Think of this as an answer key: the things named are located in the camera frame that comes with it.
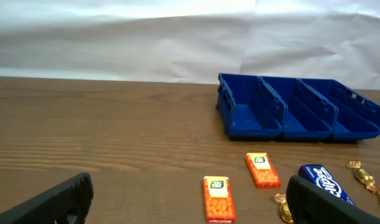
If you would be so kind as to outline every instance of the blue candy package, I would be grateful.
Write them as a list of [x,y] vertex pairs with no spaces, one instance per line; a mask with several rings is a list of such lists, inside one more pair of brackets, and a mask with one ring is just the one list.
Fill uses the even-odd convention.
[[299,169],[299,176],[319,186],[334,196],[356,206],[323,165],[302,165]]

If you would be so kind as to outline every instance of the orange tic tac box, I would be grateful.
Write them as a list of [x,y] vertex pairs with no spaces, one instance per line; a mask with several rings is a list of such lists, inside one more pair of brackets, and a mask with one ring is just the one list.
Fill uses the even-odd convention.
[[272,166],[267,153],[250,152],[245,157],[246,164],[259,189],[276,189],[281,187],[281,180]]
[[207,223],[234,223],[235,210],[228,177],[203,178]]

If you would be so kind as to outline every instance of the white backdrop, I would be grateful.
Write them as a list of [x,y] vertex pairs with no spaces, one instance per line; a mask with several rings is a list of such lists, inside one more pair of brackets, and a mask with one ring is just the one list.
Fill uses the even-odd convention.
[[0,76],[380,89],[380,0],[0,0]]

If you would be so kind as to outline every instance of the wooden table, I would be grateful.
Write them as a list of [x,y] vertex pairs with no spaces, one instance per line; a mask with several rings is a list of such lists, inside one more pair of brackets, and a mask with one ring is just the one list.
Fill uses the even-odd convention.
[[[364,211],[377,197],[345,169],[360,159],[380,185],[380,136],[354,144],[230,141],[216,85],[0,78],[0,212],[89,172],[92,223],[204,223],[202,177],[230,178],[238,223],[282,223],[272,196],[303,164],[324,164]],[[380,91],[359,91],[380,104]],[[247,152],[267,152],[283,187],[257,190]]]

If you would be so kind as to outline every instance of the blue plastic bin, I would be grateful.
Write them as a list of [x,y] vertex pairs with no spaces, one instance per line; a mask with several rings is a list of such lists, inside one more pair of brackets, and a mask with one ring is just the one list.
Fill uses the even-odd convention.
[[334,139],[368,139],[380,135],[380,106],[336,80],[302,79],[337,108]]
[[367,139],[380,106],[335,80],[219,74],[217,108],[230,138]]
[[296,78],[262,77],[287,104],[284,138],[324,139],[332,133],[337,108]]
[[248,75],[220,74],[219,81],[216,107],[230,138],[273,138],[282,133],[286,105],[271,86]]

